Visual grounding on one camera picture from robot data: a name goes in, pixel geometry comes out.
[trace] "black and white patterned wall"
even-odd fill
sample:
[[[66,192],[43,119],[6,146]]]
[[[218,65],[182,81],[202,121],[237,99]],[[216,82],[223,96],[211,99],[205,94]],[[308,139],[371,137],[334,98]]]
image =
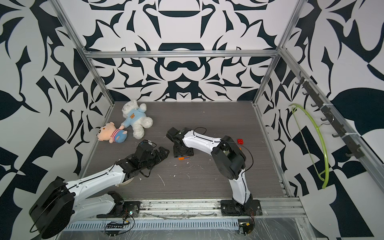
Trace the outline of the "black and white patterned wall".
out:
[[[0,3],[0,238],[33,239],[28,211],[74,180],[109,109],[51,5]]]
[[[94,59],[116,101],[253,100],[270,62],[270,57]]]
[[[297,0],[62,0],[93,51],[275,49]]]
[[[90,51],[276,49],[297,0],[62,0]],[[95,61],[117,101],[252,100],[270,58]]]
[[[349,124],[384,159],[384,2],[309,0],[287,44],[306,73]],[[320,124],[323,114],[296,85],[280,60],[258,102],[262,119],[292,192],[299,196],[318,239],[383,239],[384,194],[348,148],[321,126],[329,157],[329,183],[321,188],[297,127],[291,103],[301,104]],[[321,143],[310,120],[295,113],[318,172],[325,169]]]

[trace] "wood grain surface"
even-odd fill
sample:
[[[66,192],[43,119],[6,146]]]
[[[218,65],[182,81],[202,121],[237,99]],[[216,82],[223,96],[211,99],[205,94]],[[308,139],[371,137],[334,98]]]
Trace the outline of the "wood grain surface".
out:
[[[110,122],[116,126],[124,121],[122,106],[125,102],[116,102]],[[255,111],[250,102],[208,102],[208,103],[162,103],[149,102],[147,116],[153,119],[153,126],[145,129],[143,139],[151,140],[157,146],[170,150],[170,154],[156,165],[149,178],[141,174],[128,185],[109,187],[97,195],[108,191],[117,191],[125,199],[171,199],[171,198],[231,198],[230,184],[219,173],[211,156],[194,150],[189,160],[173,158],[173,143],[165,137],[174,127],[178,130],[188,127],[205,127],[205,135],[211,137],[230,136],[234,141],[244,140],[254,157],[252,168],[245,173],[247,185],[253,197],[282,197],[278,176],[265,144]],[[128,127],[128,137],[123,143],[102,141],[98,143],[95,154],[89,164],[86,176],[113,165],[119,159],[135,152],[138,143],[132,136],[132,127]],[[246,168],[252,159],[243,149],[247,160]]]

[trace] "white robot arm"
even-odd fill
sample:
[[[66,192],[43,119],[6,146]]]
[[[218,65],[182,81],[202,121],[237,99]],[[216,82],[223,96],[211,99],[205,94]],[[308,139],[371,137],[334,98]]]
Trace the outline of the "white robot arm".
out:
[[[34,222],[32,228],[36,226],[41,238],[47,239],[68,224],[90,216],[118,217],[123,211],[124,200],[115,191],[87,198],[107,187],[129,183],[141,170],[151,171],[168,154],[169,150],[163,147],[154,150],[149,141],[143,141],[134,154],[119,159],[101,172],[75,181],[57,179],[51,182],[29,211]]]
[[[232,138],[208,137],[189,128],[171,128],[167,137],[175,144],[174,157],[193,156],[192,148],[211,155],[220,173],[228,178],[233,200],[241,205],[241,211],[249,207],[252,195],[245,180],[246,158]]]

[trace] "blue sweater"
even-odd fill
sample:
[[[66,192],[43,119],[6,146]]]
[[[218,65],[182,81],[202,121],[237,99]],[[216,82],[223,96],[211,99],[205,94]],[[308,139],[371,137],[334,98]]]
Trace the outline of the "blue sweater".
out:
[[[142,117],[146,117],[147,115],[145,115],[143,110],[138,108],[138,109],[131,110],[127,114],[127,116],[128,116],[127,119],[124,122],[122,122],[122,124],[121,124],[124,127],[129,127],[130,125],[134,124],[137,120],[139,120]]]

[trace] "teddy bear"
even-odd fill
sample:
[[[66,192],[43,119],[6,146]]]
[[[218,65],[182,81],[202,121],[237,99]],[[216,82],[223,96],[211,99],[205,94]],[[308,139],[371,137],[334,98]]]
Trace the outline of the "teddy bear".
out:
[[[127,131],[123,131],[123,129],[123,126],[120,126],[116,129],[113,122],[106,123],[100,128],[99,133],[97,134],[97,138],[99,141],[109,141],[109,143],[124,142],[124,140],[127,138]]]
[[[121,123],[120,129],[132,126],[133,136],[136,139],[144,137],[144,128],[150,128],[153,124],[152,118],[147,117],[145,114],[146,110],[147,105],[142,103],[139,107],[136,100],[132,100],[124,104],[122,108],[122,116],[126,120]]]

